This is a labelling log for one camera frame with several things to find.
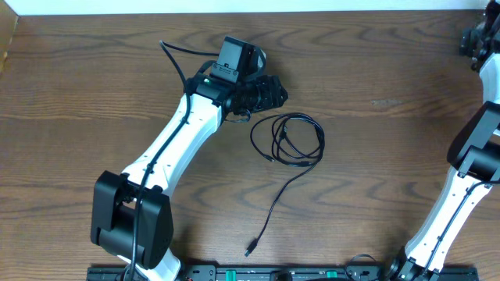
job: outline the cable connector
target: cable connector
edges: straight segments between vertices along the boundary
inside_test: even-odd
[[[271,156],[271,155],[262,155],[262,156],[264,156],[264,158],[267,159],[267,161],[274,162],[273,156]]]
[[[284,139],[285,137],[287,137],[287,132],[288,132],[287,127],[283,125],[283,129],[280,132],[280,139]]]
[[[254,240],[248,246],[247,251],[245,252],[245,257],[248,257],[255,250],[258,242],[259,242],[259,239],[254,238]]]

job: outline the wood grain surface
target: wood grain surface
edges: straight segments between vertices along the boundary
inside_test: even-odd
[[[394,256],[441,192],[454,136],[480,107],[482,86],[458,56],[477,12],[23,17],[0,77],[0,279],[82,280],[119,264],[90,242],[94,183],[119,173],[167,124],[181,96],[158,46],[218,52],[226,34],[262,47],[290,95],[249,124],[224,123],[203,144],[172,198],[174,254],[220,264],[336,264]],[[187,76],[205,58],[174,52]],[[270,163],[248,139],[276,112],[323,126],[323,161]],[[301,145],[311,128],[291,125]],[[255,132],[270,147],[268,127]],[[447,263],[500,279],[500,190],[475,209]]]

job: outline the black cable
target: black cable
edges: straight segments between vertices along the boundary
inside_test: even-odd
[[[208,55],[208,56],[218,56],[219,55],[219,53],[192,51],[192,50],[188,50],[185,48],[174,46],[172,44],[165,43],[163,41],[160,41],[159,43],[164,47],[172,48],[174,50],[178,50],[181,52],[187,52],[187,53],[193,54],[193,55]]]
[[[462,202],[460,202],[459,207],[455,210],[453,213],[453,216],[450,218],[448,224],[445,227],[445,230],[443,230],[443,233],[437,237],[437,243],[434,249],[432,250],[429,260],[427,261],[425,268],[422,270],[420,273],[421,276],[427,274],[427,270],[429,270],[430,264],[434,260],[434,257],[436,253],[438,252],[438,248],[441,245],[441,242],[443,241],[443,238],[445,238],[446,233],[450,230],[450,227],[452,226],[453,222],[455,221],[456,217],[459,215],[460,211],[462,210],[463,206],[466,204],[467,199],[469,199],[470,195],[473,193],[473,191],[476,189],[476,187],[479,187],[480,185],[495,185],[495,184],[500,184],[500,180],[492,180],[492,181],[482,181],[479,183],[473,184],[471,187],[467,188],[466,194],[463,196]]]
[[[130,264],[128,264],[125,269],[119,274],[115,276],[114,281],[125,281],[125,276],[127,276],[128,271],[130,270]],[[148,280],[148,277],[144,275],[140,270],[137,270],[137,275],[142,278],[142,280]]]
[[[255,144],[253,140],[253,130],[263,121],[266,121],[271,118],[276,118],[274,120],[273,125],[271,126],[271,131],[273,134],[273,143],[271,144],[271,155],[266,155],[264,154]],[[316,136],[318,138],[318,148],[316,148],[314,151],[310,153],[303,153],[301,152],[297,147],[295,147],[290,138],[288,138],[287,135],[287,121],[288,120],[299,120],[302,122],[309,123],[314,126],[314,129],[316,131]],[[280,121],[279,125],[275,129],[276,123]],[[286,140],[290,148],[297,154],[297,155],[291,155],[288,152],[286,152],[282,147],[281,143],[283,140]],[[321,158],[323,157],[323,151],[325,148],[325,133],[323,131],[323,128],[321,125],[316,122],[312,117],[307,116],[304,113],[287,113],[287,114],[278,114],[274,116],[269,116],[264,119],[261,119],[258,121],[253,127],[252,130],[250,131],[250,141],[252,142],[253,147],[257,150],[259,154],[261,154],[265,159],[268,161],[274,162],[275,160],[278,162],[281,162],[285,165],[288,165],[290,167],[308,167],[306,171],[299,173],[297,176],[292,177],[281,187],[280,192],[278,192],[278,195],[274,199],[274,202],[271,204],[271,208],[269,210],[269,214],[267,215],[266,222],[264,223],[264,227],[260,231],[260,234],[257,238],[255,238],[250,245],[247,248],[247,251],[245,252],[245,256],[248,257],[257,247],[257,243],[259,242],[260,238],[262,238],[264,231],[266,231],[267,224],[269,223],[269,220],[271,218],[271,214],[273,213],[274,206],[280,199],[280,196],[284,192],[284,190],[287,188],[288,184],[293,182],[294,180],[298,179],[301,176],[304,176],[306,173],[309,173],[316,165],[321,161]],[[280,156],[280,151],[283,152],[288,158],[291,160],[286,160]]]
[[[209,60],[205,63],[202,64],[202,67],[200,67],[200,69],[198,69],[198,72],[199,73],[204,73],[210,66],[212,66],[214,63],[216,63],[216,61],[214,60]]]
[[[231,122],[231,123],[248,123],[252,117],[252,113],[250,110],[246,109],[244,113],[241,113],[240,116],[245,115],[246,118],[241,118],[241,119],[236,119],[236,120],[229,120],[227,118],[224,118],[224,121]]]
[[[175,138],[177,133],[179,133],[182,126],[184,124],[189,124],[188,118],[189,118],[189,114],[191,113],[191,93],[187,92],[188,88],[186,87],[186,77],[184,76],[184,74],[182,73],[182,69],[180,69],[179,65],[177,64],[177,62],[175,61],[173,56],[170,54],[169,50],[166,49],[166,47],[173,48],[175,50],[182,51],[182,52],[187,52],[190,54],[195,54],[195,55],[218,55],[216,53],[197,52],[197,51],[187,50],[184,48],[179,48],[179,47],[173,46],[171,44],[167,44],[163,41],[160,41],[159,45],[162,48],[162,50],[165,52],[165,54],[169,57],[173,66],[177,70],[177,73],[179,74],[180,81],[182,82],[182,85],[184,87],[184,93],[186,94],[186,113],[184,114],[184,117],[180,120],[180,123],[177,126],[177,128],[172,132],[172,134],[170,134],[169,138],[165,141],[165,143],[163,143],[162,147],[156,152],[155,156],[153,156],[151,161],[148,163],[148,165],[146,167],[146,171],[142,177],[141,185],[139,186],[138,194],[136,197],[137,202],[135,204],[135,210],[134,210],[135,215],[134,215],[134,233],[132,236],[132,259],[130,260],[130,270],[127,269],[130,271],[129,280],[134,279],[135,265],[137,263],[137,251],[138,251],[137,248],[138,248],[138,237],[139,237],[139,213],[141,211],[142,195],[144,192],[146,182],[148,181],[149,174],[152,172],[153,167],[156,164],[156,161],[158,160],[159,156],[165,151],[166,147],[170,144],[172,139]]]

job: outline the green connector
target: green connector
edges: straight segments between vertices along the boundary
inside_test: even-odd
[[[327,278],[337,278],[337,272],[327,272]]]
[[[236,270],[226,271],[226,281],[236,281]]]

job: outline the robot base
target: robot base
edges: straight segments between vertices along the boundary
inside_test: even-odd
[[[355,262],[345,267],[228,267],[215,265],[186,265],[178,281],[307,281],[328,279],[330,281],[382,281],[384,265],[378,262]],[[116,280],[123,267],[87,270],[87,281]],[[479,281],[475,268],[445,267],[438,281]]]

